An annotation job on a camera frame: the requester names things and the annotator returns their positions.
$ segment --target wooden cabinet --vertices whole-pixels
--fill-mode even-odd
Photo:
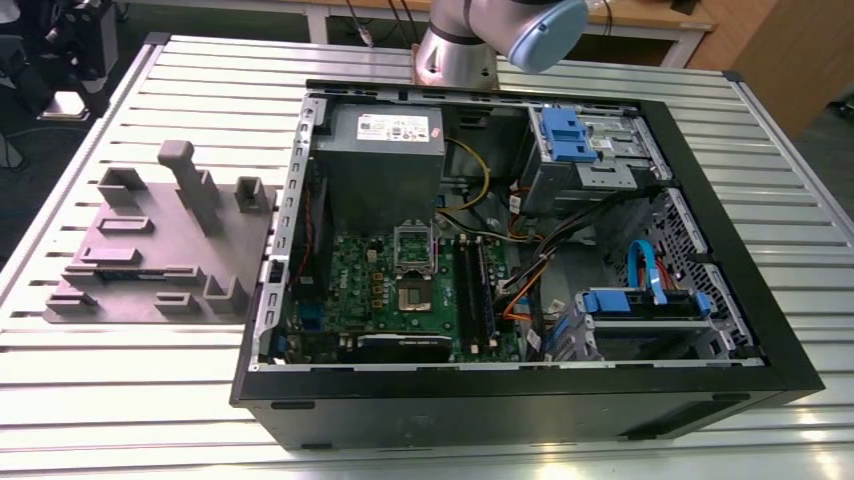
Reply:
[[[854,80],[854,1],[703,0],[718,20],[688,68],[735,70],[788,136]]]

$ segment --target aluminum profile table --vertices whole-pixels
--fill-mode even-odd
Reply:
[[[217,182],[281,186],[308,78],[408,82],[409,52],[172,37],[145,45],[0,276],[0,472],[108,478],[850,477],[854,231],[747,88],[716,72],[500,64],[504,89],[662,100],[827,390],[675,441],[285,452],[228,405],[240,326],[50,325],[44,300],[111,166],[169,172],[165,139]]]

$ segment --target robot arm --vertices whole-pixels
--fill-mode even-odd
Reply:
[[[495,52],[527,72],[566,56],[602,0],[433,0],[415,71],[425,85],[492,88]]]

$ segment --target green circuit board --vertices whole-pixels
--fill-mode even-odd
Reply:
[[[421,261],[424,254],[428,255],[428,250],[423,244],[417,245],[417,240],[401,241],[400,256],[405,261]],[[500,333],[495,339],[496,347],[479,355],[464,352],[460,347],[452,240],[436,242],[435,274],[429,279],[415,280],[395,276],[392,242],[391,235],[336,237],[321,331],[448,336],[453,340],[455,362],[518,361],[515,332]],[[495,282],[508,276],[503,248],[499,242],[484,242],[488,274]],[[421,286],[420,291],[409,288],[412,283]],[[424,307],[423,311],[407,310],[425,304],[428,308]]]

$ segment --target power supply label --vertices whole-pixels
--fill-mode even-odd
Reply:
[[[361,115],[356,140],[429,142],[428,119],[408,115]]]

